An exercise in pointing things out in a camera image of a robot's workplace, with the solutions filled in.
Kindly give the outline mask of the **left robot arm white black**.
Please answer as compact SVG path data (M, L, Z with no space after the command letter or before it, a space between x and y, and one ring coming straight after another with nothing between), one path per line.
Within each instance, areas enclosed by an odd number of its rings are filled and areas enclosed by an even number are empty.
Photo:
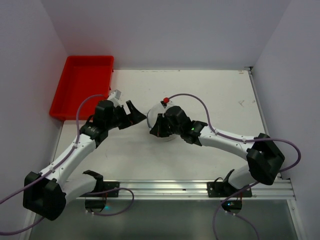
M82 195L104 196L107 188L101 174L92 170L82 173L82 179L68 182L77 166L108 137L109 131L134 126L147 117L131 101L126 102L129 113L122 105L101 100L89 116L71 145L39 173L31 171L24 179L22 205L48 219L57 219L67 203Z

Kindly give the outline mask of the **white mesh laundry bag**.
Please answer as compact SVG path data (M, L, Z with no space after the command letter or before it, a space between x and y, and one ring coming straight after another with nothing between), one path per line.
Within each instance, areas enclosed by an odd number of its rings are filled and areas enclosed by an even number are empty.
M146 114L146 122L147 122L147 126L149 128L149 131L155 126L158 114L163 115L169 107L173 107L173 106L174 106L174 104L171 101L166 106L163 106L163 104L160 102L160 103L155 104L148 111L148 113ZM157 138L158 142L171 142L177 138L177 135L172 134L167 137L156 137L156 138Z

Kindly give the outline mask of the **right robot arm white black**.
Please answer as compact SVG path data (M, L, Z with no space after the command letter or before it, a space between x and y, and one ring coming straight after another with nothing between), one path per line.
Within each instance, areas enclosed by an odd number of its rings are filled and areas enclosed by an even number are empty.
M177 135L188 144L216 148L244 159L247 164L232 169L224 179L224 184L234 189L255 182L272 185L285 160L268 135L244 136L236 141L234 134L212 130L206 122L191 120L177 105L154 106L147 113L147 125L149 133L157 138Z

